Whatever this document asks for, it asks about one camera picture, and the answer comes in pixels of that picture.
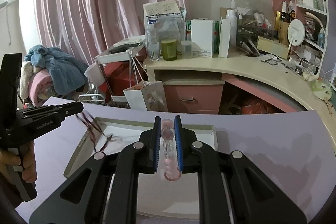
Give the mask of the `left hand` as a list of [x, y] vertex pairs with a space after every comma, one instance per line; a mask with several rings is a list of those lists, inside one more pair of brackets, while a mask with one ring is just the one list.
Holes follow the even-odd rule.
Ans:
[[13, 184], [13, 179], [11, 178], [9, 171], [7, 170], [7, 166], [17, 166], [21, 165], [23, 167], [22, 179], [25, 180], [26, 183], [33, 183], [37, 180], [37, 170], [36, 170], [36, 160], [35, 160], [35, 143], [31, 141], [28, 144], [28, 149], [26, 153], [24, 153], [23, 158], [21, 159], [17, 155], [14, 155], [11, 152], [1, 150], [1, 174], [5, 177], [5, 179]]

